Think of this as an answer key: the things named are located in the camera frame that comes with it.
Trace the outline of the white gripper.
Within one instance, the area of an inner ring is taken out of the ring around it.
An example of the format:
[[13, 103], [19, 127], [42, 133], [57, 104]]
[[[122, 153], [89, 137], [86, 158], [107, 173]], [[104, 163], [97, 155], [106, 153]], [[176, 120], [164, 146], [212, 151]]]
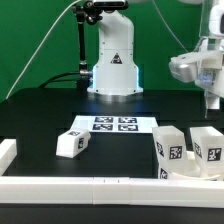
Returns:
[[172, 76], [184, 83], [194, 82], [204, 92], [207, 109], [219, 110], [224, 97], [224, 39], [205, 38], [194, 52], [172, 57]]

